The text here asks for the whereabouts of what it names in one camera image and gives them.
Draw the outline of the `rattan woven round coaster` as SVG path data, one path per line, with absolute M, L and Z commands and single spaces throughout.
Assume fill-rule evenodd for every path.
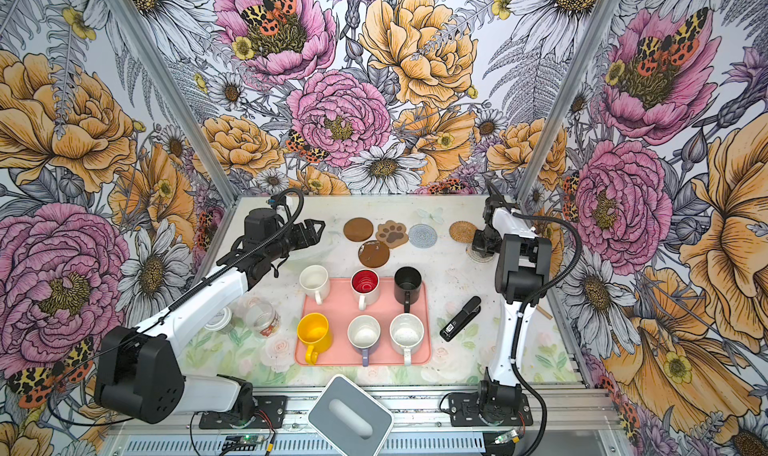
M 450 237 L 462 244 L 471 244 L 474 240 L 477 227 L 468 221 L 457 221 L 449 228 Z

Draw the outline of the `grey woven round coaster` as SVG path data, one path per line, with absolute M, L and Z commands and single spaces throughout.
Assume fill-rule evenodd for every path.
M 416 224 L 408 232 L 410 244 L 418 249 L 429 249 L 438 241 L 437 231 L 427 224 Z

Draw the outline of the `dark brown round coaster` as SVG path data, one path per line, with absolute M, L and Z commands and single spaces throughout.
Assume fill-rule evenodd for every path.
M 363 217 L 352 218 L 343 227 L 344 236 L 352 242 L 366 242 L 371 239 L 373 232 L 373 223 Z

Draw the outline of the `glossy brown round coaster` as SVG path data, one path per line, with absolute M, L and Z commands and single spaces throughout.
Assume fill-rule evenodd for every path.
M 389 261 L 389 258 L 389 247 L 380 241 L 364 242 L 358 250 L 358 259 L 367 268 L 380 268 Z

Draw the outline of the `paw shaped cork coaster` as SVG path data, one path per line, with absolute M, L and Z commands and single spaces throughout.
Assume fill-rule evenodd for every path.
M 409 241 L 407 227 L 392 220 L 386 221 L 377 227 L 376 240 L 389 249 L 396 249 Z

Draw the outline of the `multicolour woven round coaster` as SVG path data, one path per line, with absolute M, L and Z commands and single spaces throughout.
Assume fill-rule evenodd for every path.
M 484 253 L 479 253 L 479 252 L 475 251 L 471 247 L 469 247 L 466 250 L 466 254 L 467 254 L 467 256 L 471 260 L 473 260 L 473 261 L 475 261 L 477 263 L 481 263 L 481 264 L 489 263 L 489 262 L 491 262 L 494 259 L 494 255 L 493 254 L 485 255 Z

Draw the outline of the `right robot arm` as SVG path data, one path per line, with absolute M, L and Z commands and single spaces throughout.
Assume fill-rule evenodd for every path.
M 472 249 L 483 257 L 498 257 L 494 288 L 500 296 L 500 326 L 496 352 L 480 383 L 479 415 L 491 425 L 532 423 L 525 391 L 530 385 L 521 371 L 523 342 L 533 311 L 549 290 L 574 269 L 582 255 L 578 230 L 551 216 L 526 216 L 504 201 L 487 198 L 485 228 L 475 232 Z M 554 243 L 536 234 L 534 223 L 556 224 L 574 238 L 575 253 L 569 265 L 554 268 Z

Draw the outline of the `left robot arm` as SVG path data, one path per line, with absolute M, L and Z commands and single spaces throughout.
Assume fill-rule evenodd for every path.
M 234 376 L 182 373 L 178 356 L 206 324 L 245 295 L 297 250 L 317 245 L 321 220 L 283 218 L 258 208 L 245 232 L 214 271 L 168 307 L 133 328 L 119 326 L 102 340 L 94 401 L 127 417 L 157 424 L 173 414 L 218 413 L 246 423 L 256 413 L 251 383 Z

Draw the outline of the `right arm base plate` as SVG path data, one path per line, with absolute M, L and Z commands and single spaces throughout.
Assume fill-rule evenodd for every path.
M 447 396 L 447 414 L 452 427 L 528 427 L 534 423 L 525 394 L 515 406 L 482 402 L 477 392 L 453 392 Z

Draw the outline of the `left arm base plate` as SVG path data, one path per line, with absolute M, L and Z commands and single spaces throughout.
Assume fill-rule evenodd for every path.
M 286 396 L 255 396 L 255 412 L 245 420 L 240 420 L 231 413 L 203 413 L 198 422 L 202 430 L 225 429 L 281 429 L 286 416 Z

